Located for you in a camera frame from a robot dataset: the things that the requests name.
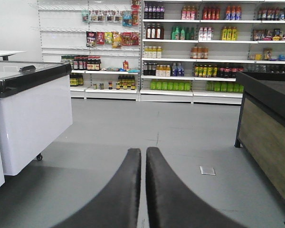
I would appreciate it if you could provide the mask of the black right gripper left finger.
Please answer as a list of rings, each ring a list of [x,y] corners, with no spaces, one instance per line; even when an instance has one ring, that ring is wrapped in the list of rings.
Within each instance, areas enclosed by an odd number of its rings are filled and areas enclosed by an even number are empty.
[[[141,150],[130,148],[110,181],[56,228],[135,228],[141,192]]]

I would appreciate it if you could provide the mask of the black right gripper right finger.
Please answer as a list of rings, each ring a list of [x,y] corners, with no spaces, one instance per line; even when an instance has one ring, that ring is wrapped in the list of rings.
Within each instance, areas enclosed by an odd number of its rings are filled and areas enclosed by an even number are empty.
[[[146,150],[146,197],[151,228],[241,228],[177,176],[157,147]]]

